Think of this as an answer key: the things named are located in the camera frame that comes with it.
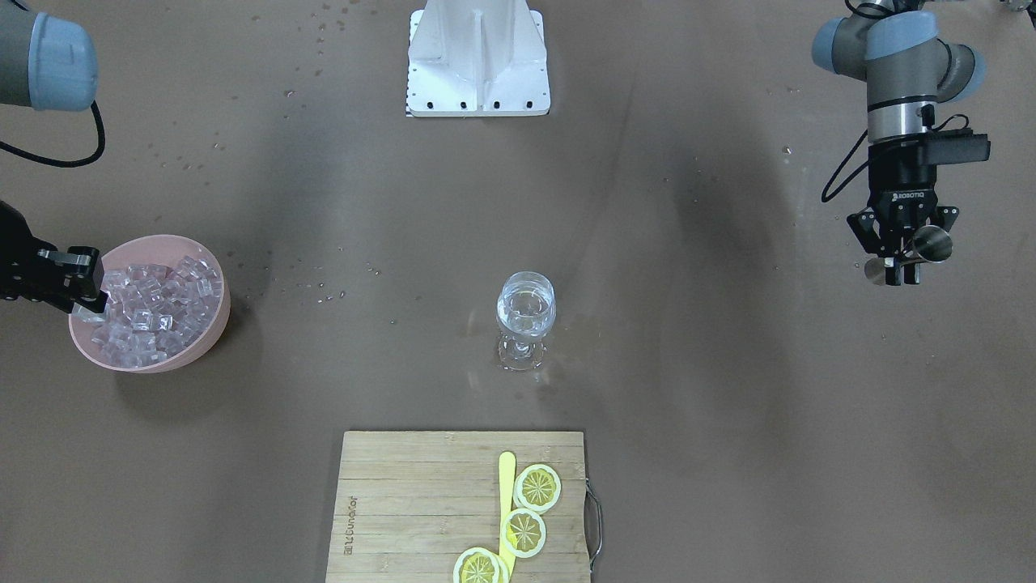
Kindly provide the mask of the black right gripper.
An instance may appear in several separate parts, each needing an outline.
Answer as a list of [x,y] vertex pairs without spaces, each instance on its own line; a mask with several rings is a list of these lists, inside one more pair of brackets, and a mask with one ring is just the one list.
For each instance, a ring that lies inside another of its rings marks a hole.
[[70,314],[81,307],[99,314],[108,303],[100,291],[104,265],[97,247],[70,246],[62,252],[33,236],[26,220],[1,203],[1,296],[24,298]]

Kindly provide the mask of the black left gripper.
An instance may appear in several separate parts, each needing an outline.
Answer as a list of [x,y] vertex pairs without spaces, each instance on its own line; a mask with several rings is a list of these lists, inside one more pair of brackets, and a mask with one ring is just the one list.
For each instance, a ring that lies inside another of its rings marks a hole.
[[887,287],[919,285],[923,256],[906,242],[928,225],[948,232],[959,216],[958,209],[942,206],[936,195],[937,169],[951,164],[952,154],[948,139],[895,139],[867,148],[869,196],[847,224],[866,253],[884,256]]

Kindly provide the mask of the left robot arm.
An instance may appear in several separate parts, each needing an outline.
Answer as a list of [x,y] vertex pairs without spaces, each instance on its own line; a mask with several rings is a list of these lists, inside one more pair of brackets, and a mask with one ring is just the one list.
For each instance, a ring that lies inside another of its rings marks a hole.
[[989,159],[991,141],[969,123],[936,121],[939,104],[958,103],[980,88],[987,67],[969,45],[940,38],[936,14],[921,1],[845,3],[850,14],[824,23],[813,38],[815,66],[862,81],[867,147],[859,172],[869,196],[848,215],[851,232],[868,254],[866,276],[901,287],[921,281],[924,263],[947,261],[949,232],[959,215],[940,204],[937,170]]

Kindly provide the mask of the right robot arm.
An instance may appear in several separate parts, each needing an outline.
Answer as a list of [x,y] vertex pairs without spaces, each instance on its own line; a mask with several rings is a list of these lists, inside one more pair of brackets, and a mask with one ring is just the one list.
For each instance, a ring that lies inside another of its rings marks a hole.
[[[99,62],[88,32],[78,23],[22,1],[2,3],[1,103],[37,111],[89,110],[96,126],[96,148],[78,161],[32,154],[9,143],[2,150],[52,168],[81,168],[100,159],[106,129],[96,103]],[[108,296],[100,289],[100,251],[71,246],[62,251],[36,237],[28,222],[7,202],[1,204],[1,296],[26,299],[71,314],[75,309],[100,314]]]

